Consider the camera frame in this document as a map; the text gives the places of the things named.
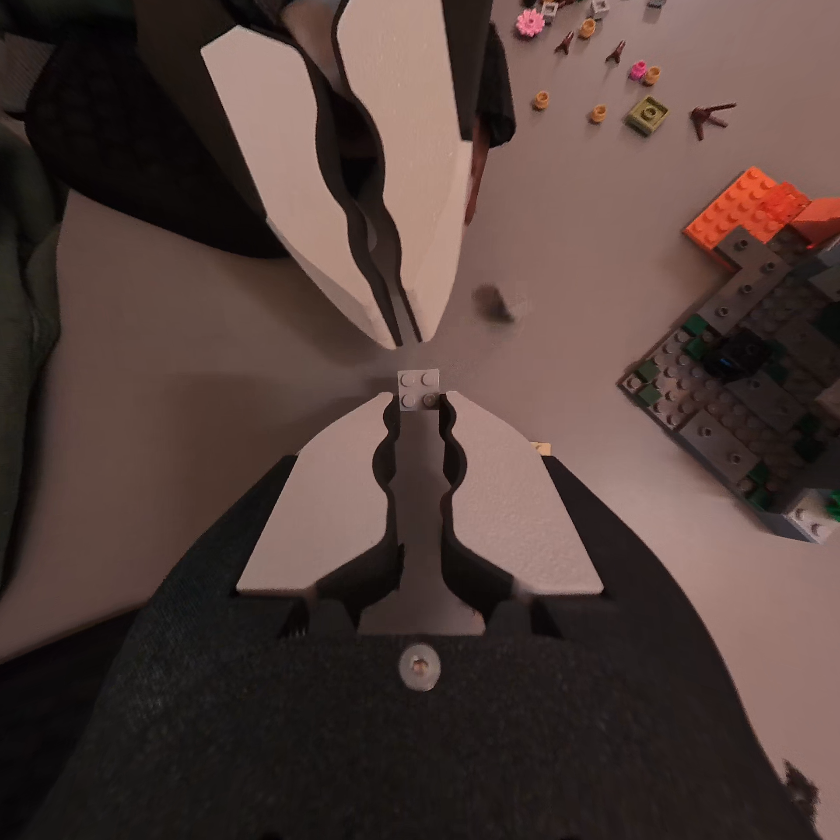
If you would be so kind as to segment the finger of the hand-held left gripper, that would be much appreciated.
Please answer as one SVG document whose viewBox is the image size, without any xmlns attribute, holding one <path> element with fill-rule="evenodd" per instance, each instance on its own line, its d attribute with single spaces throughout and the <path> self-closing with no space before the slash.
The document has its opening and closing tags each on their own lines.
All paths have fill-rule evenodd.
<svg viewBox="0 0 840 840">
<path fill-rule="evenodd" d="M 355 327 L 387 350 L 401 346 L 365 216 L 343 179 L 327 78 L 293 40 L 243 25 L 202 57 L 273 233 Z"/>
<path fill-rule="evenodd" d="M 458 270 L 492 2 L 342 2 L 333 44 L 382 147 L 382 201 L 418 338 L 430 341 Z"/>
</svg>

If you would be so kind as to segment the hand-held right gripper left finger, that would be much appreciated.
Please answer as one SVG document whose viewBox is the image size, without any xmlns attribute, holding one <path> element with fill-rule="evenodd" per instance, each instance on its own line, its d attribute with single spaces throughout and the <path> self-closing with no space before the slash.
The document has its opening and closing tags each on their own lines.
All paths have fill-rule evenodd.
<svg viewBox="0 0 840 840">
<path fill-rule="evenodd" d="M 354 624 L 399 587 L 401 412 L 382 392 L 325 427 L 294 465 L 236 584 L 239 595 L 340 602 Z"/>
</svg>

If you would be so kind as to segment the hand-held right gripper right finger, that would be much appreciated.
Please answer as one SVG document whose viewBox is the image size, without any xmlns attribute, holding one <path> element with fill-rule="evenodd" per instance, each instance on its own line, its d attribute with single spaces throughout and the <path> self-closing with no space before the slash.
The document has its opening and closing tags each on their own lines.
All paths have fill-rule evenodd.
<svg viewBox="0 0 840 840">
<path fill-rule="evenodd" d="M 484 623 L 504 602 L 593 596 L 604 584 L 540 452 L 459 392 L 440 398 L 449 488 L 440 502 L 444 582 Z"/>
</svg>

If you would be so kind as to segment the grey square toy brick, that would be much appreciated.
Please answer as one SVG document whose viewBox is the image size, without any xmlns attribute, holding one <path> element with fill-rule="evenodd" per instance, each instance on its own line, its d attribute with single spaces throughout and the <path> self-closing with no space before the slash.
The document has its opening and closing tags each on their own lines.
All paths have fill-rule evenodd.
<svg viewBox="0 0 840 840">
<path fill-rule="evenodd" d="M 402 413 L 438 410 L 440 396 L 438 369 L 398 371 L 396 378 L 397 395 Z"/>
</svg>

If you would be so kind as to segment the grey desk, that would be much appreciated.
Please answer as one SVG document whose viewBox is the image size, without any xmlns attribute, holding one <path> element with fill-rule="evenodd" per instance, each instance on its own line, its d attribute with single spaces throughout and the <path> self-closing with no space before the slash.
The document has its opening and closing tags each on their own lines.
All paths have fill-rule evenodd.
<svg viewBox="0 0 840 840">
<path fill-rule="evenodd" d="M 740 171 L 838 195 L 838 2 L 611 7 L 565 56 L 584 4 L 527 43 L 496 2 L 518 130 L 490 153 L 430 343 L 383 351 L 288 260 L 69 195 L 2 658 L 141 604 L 281 456 L 398 370 L 438 368 L 656 552 L 838 838 L 838 535 L 768 534 L 616 387 L 723 278 L 681 231 Z"/>
</svg>

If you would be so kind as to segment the person's left hand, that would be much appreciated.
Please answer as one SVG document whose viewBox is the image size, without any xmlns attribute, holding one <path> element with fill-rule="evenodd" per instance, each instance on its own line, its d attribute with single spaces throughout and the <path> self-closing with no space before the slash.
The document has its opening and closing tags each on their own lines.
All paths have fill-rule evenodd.
<svg viewBox="0 0 840 840">
<path fill-rule="evenodd" d="M 482 178 L 487 166 L 487 157 L 490 149 L 490 135 L 482 119 L 477 118 L 474 123 L 472 136 L 472 157 L 469 175 L 469 191 L 465 205 L 464 227 L 471 225 L 475 214 L 478 194 Z"/>
</svg>

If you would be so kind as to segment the small dark toy piece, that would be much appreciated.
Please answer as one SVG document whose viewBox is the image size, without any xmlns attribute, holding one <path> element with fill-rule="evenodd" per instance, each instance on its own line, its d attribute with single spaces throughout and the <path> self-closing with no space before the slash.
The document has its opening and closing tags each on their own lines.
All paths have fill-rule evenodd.
<svg viewBox="0 0 840 840">
<path fill-rule="evenodd" d="M 476 311 L 487 322 L 513 324 L 518 320 L 515 308 L 508 303 L 501 289 L 492 283 L 483 283 L 471 293 Z"/>
</svg>

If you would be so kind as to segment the olive green square plate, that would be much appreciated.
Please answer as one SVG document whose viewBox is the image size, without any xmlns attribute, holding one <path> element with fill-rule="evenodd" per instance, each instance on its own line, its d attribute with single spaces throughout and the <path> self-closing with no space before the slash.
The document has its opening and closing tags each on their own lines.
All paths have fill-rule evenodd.
<svg viewBox="0 0 840 840">
<path fill-rule="evenodd" d="M 653 135 L 669 115 L 669 108 L 652 96 L 637 102 L 625 115 L 624 124 L 639 135 Z"/>
</svg>

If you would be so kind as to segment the grey toy brick castle model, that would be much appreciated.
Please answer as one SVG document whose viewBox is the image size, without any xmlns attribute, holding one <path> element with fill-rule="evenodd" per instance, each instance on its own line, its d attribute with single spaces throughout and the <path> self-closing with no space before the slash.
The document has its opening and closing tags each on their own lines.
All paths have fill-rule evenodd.
<svg viewBox="0 0 840 840">
<path fill-rule="evenodd" d="M 741 172 L 684 235 L 728 270 L 617 387 L 775 535 L 838 534 L 838 199 Z"/>
</svg>

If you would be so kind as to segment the person's green sweatshirt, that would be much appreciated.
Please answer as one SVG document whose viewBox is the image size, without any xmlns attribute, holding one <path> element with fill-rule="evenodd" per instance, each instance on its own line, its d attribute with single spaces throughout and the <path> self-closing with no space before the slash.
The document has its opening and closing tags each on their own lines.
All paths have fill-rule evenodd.
<svg viewBox="0 0 840 840">
<path fill-rule="evenodd" d="M 19 566 L 39 456 L 46 366 L 60 336 L 57 246 L 66 198 L 22 135 L 1 128 L 1 586 Z"/>
</svg>

